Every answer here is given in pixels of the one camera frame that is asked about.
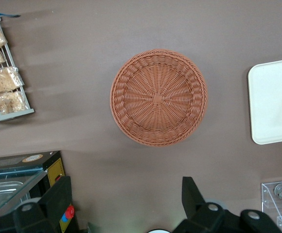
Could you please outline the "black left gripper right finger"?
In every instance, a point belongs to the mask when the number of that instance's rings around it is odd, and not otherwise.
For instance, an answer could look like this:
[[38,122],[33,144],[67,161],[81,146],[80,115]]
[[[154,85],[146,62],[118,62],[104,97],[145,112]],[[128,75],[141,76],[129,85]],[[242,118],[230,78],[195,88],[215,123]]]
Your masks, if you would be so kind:
[[239,216],[217,203],[206,202],[191,177],[182,178],[182,206],[186,219],[175,233],[280,233],[281,230],[265,213],[245,209]]

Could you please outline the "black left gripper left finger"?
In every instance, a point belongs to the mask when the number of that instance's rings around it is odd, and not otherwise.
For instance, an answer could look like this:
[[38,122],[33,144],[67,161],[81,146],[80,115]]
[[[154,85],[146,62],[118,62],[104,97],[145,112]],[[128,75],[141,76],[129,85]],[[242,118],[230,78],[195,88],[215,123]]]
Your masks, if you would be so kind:
[[72,201],[71,178],[61,177],[38,202],[0,217],[0,233],[55,233]]

